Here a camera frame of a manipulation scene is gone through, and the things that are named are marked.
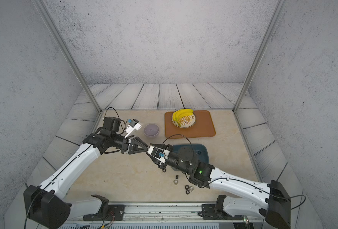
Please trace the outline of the teal plastic storage box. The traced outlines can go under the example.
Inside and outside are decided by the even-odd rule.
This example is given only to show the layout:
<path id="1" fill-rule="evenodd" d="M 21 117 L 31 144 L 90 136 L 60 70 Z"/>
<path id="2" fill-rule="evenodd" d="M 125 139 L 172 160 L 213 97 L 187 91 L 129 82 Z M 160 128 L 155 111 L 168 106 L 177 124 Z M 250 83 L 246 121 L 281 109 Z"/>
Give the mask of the teal plastic storage box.
<path id="1" fill-rule="evenodd" d="M 207 164 L 210 163 L 210 159 L 209 159 L 209 155 L 208 155 L 208 151 L 206 149 L 206 147 L 203 144 L 192 144 L 194 152 L 197 154 L 197 158 L 202 161 L 205 162 Z M 176 144 L 173 145 L 173 151 L 175 153 L 179 152 L 179 149 L 182 147 L 190 147 L 190 144 Z"/>

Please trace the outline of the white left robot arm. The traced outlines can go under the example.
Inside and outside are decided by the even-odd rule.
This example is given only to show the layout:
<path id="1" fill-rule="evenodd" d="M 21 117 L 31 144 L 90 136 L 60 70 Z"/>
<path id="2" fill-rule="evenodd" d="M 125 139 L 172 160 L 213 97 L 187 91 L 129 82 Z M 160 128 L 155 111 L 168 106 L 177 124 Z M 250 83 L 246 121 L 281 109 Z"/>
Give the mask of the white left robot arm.
<path id="1" fill-rule="evenodd" d="M 146 152 L 148 145 L 133 136 L 142 125 L 136 119 L 129 119 L 123 133 L 118 133 L 121 119 L 105 117 L 103 126 L 89 134 L 82 145 L 54 174 L 40 185 L 30 185 L 23 193 L 26 219 L 33 220 L 49 229 L 58 229 L 67 220 L 87 217 L 104 221 L 110 215 L 109 200 L 100 195 L 91 199 L 64 202 L 72 184 L 88 166 L 111 147 L 118 152 L 136 154 Z"/>

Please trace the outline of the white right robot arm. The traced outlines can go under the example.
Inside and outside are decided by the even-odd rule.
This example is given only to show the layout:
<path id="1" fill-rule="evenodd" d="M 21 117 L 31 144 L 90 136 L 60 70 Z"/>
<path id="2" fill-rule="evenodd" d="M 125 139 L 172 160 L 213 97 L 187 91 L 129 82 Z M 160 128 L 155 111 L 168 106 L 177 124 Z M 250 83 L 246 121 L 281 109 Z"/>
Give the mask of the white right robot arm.
<path id="1" fill-rule="evenodd" d="M 229 216 L 258 216 L 278 229 L 291 227 L 291 197 L 279 181 L 264 183 L 237 177 L 200 161 L 188 150 L 175 153 L 169 146 L 150 146 L 146 154 L 158 168 L 165 170 L 170 166 L 185 174 L 189 183 L 198 188 L 218 189 L 242 198 L 235 201 L 227 196 L 219 197 L 216 202 L 219 212 Z"/>

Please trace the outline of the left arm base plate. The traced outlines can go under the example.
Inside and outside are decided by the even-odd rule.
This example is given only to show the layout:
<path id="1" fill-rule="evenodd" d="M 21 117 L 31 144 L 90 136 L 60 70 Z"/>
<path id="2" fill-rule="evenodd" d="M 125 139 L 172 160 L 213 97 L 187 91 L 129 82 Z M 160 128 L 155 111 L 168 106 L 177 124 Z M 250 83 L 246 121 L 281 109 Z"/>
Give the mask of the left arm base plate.
<path id="1" fill-rule="evenodd" d="M 102 206 L 96 214 L 84 215 L 84 221 L 122 221 L 125 205 L 108 204 Z"/>

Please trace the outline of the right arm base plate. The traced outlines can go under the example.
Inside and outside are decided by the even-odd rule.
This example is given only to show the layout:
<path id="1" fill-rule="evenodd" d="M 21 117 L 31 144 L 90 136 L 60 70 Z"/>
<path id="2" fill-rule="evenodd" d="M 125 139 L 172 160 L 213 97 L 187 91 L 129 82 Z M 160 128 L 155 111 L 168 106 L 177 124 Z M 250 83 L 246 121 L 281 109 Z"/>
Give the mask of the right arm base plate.
<path id="1" fill-rule="evenodd" d="M 215 204 L 202 204 L 201 211 L 198 213 L 198 216 L 202 217 L 204 220 L 236 220 L 239 217 L 233 217 L 225 213 L 223 210 L 218 210 L 215 208 Z"/>

